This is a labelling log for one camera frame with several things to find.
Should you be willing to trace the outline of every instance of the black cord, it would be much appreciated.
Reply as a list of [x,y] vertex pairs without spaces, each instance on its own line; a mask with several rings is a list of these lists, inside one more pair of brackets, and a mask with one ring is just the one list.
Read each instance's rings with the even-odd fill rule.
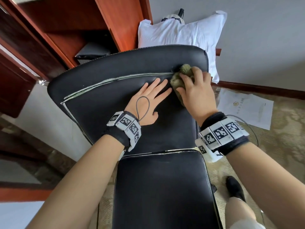
[[255,132],[254,132],[253,129],[250,127],[250,125],[247,124],[247,122],[245,122],[245,121],[244,121],[243,119],[241,119],[240,117],[237,117],[237,116],[234,116],[234,115],[226,115],[226,117],[236,117],[236,118],[240,119],[242,122],[244,122],[244,123],[252,130],[252,132],[254,133],[254,136],[255,136],[256,142],[257,142],[257,147],[260,145],[259,142],[258,142],[258,138],[257,138]]
[[[146,98],[146,99],[147,99],[147,101],[148,101],[148,109],[147,109],[146,113],[144,114],[144,116],[140,119],[139,111],[138,111],[138,101],[139,101],[139,99],[141,99],[141,98]],[[137,115],[138,115],[138,119],[139,119],[139,122],[140,122],[140,120],[142,120],[142,119],[146,116],[146,114],[148,113],[148,111],[149,111],[150,101],[149,101],[149,99],[148,99],[146,96],[140,96],[139,99],[137,100],[137,102],[136,102],[136,104],[135,104],[135,108],[136,108],[136,110],[137,110]]]

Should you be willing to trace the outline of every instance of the chair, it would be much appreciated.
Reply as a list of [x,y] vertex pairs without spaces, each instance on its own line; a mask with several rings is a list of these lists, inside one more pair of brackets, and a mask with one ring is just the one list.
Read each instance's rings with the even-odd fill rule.
[[[93,144],[145,82],[170,79],[185,63],[208,71],[206,52],[198,47],[141,48],[68,70],[50,82],[48,93]],[[158,120],[141,128],[139,142],[119,161],[112,227],[222,228],[204,159],[190,149],[197,123],[174,92],[156,111]]]

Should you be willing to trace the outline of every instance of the white pillowcase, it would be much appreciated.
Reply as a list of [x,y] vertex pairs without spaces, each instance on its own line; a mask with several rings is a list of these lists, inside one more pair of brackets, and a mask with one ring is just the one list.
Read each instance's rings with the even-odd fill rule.
[[145,19],[139,25],[139,48],[170,44],[200,47],[208,55],[212,82],[218,83],[219,76],[215,63],[216,44],[226,20],[227,13],[223,11],[216,11],[208,18],[186,25],[175,19],[151,25],[151,22]]

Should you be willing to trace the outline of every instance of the black leather seat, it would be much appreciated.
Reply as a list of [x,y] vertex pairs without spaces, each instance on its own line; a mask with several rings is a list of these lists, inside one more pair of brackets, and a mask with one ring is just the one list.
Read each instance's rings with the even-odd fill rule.
[[[145,82],[170,79],[185,63],[208,71],[198,47],[141,48],[79,65],[52,80],[48,93],[95,143]],[[190,150],[195,120],[174,92],[156,111],[158,120],[142,127],[139,142],[119,162],[113,228],[222,228],[203,157]]]

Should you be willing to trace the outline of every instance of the green cloth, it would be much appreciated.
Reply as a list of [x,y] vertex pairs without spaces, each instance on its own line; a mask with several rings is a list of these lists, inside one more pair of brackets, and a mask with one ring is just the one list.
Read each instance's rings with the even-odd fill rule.
[[180,93],[176,91],[176,89],[179,88],[179,87],[182,87],[182,88],[185,89],[185,85],[184,85],[183,80],[180,77],[180,73],[185,74],[188,77],[190,77],[193,82],[195,81],[195,79],[194,79],[194,74],[193,74],[193,71],[192,71],[192,67],[188,64],[184,64],[184,65],[181,66],[180,72],[176,72],[173,75],[172,79],[170,80],[170,84],[172,85],[173,90],[175,91],[176,95],[178,96],[178,99],[180,100],[183,107],[185,107],[184,104],[183,104],[182,97],[181,97]]

